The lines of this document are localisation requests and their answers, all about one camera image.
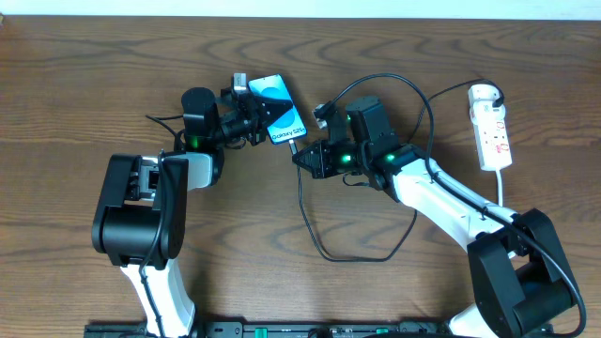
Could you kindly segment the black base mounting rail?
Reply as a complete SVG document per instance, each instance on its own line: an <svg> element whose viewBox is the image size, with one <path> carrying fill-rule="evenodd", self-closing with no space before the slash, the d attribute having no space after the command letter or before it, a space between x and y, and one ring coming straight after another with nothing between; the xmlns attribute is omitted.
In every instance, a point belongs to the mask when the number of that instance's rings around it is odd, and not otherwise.
<svg viewBox="0 0 601 338"><path fill-rule="evenodd" d="M172 333L164 329L163 337L192 338L400 338L400 337L497 337L494 333L454 332L446 324L423 321L399 323L242 323L208 321L193 324L189 333ZM160 337L146 329L146 324L95 323L85 326L84 338Z"/></svg>

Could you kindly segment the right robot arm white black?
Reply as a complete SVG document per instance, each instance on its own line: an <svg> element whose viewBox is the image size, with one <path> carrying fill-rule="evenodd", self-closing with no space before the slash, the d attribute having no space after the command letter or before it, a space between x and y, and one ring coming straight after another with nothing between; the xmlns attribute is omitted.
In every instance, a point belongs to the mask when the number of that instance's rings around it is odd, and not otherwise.
<svg viewBox="0 0 601 338"><path fill-rule="evenodd" d="M344 115L328 102L314 116L329 137L296 153L295 164L316 179L366 176L369 187L423 214L466 251L475 302L448 321L452 335L549 337L551 319L583 306L546 214L496 205L400 143L376 97L351 102Z"/></svg>

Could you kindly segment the white USB charger plug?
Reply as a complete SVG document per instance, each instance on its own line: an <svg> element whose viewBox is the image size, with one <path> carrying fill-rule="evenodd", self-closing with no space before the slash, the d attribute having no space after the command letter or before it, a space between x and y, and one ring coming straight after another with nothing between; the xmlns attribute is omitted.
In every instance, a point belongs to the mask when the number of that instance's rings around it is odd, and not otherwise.
<svg viewBox="0 0 601 338"><path fill-rule="evenodd" d="M475 84L469 89L468 96L472 115L477 113L500 114L504 112L503 105L494 105L496 100L501 98L501 92L493 85Z"/></svg>

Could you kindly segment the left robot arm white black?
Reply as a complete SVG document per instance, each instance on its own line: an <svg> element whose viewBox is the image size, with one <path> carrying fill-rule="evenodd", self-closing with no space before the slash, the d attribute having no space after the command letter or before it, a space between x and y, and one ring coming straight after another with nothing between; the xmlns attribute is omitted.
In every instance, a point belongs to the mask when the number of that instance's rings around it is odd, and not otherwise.
<svg viewBox="0 0 601 338"><path fill-rule="evenodd" d="M145 337L186 337L195 305L177 257L185 236L188 193L214 185L224 150L236 142L257 145L294 106L274 90L226 88L214 94L193 87L181 97L184 122L174 149L156 156L115 154L108 163L92 224L95 250L131 281L143 310Z"/></svg>

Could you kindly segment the Samsung Galaxy smartphone blue screen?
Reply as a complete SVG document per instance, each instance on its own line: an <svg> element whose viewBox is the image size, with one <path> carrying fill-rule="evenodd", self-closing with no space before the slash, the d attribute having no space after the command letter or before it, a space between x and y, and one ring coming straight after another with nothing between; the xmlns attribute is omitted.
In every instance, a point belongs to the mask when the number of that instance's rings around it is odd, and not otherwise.
<svg viewBox="0 0 601 338"><path fill-rule="evenodd" d="M307 135L307 129L280 74L251 80L248 85L264 106L267 132L273 144Z"/></svg>

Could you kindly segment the white power strip red switches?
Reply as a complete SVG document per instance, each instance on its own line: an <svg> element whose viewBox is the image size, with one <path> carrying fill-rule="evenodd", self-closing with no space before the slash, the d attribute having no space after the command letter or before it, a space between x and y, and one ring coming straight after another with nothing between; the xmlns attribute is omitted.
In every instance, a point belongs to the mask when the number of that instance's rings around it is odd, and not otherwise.
<svg viewBox="0 0 601 338"><path fill-rule="evenodd" d="M493 107L492 101L476 101L470 107L480 167L497 171L513 163L505 125L505 107Z"/></svg>

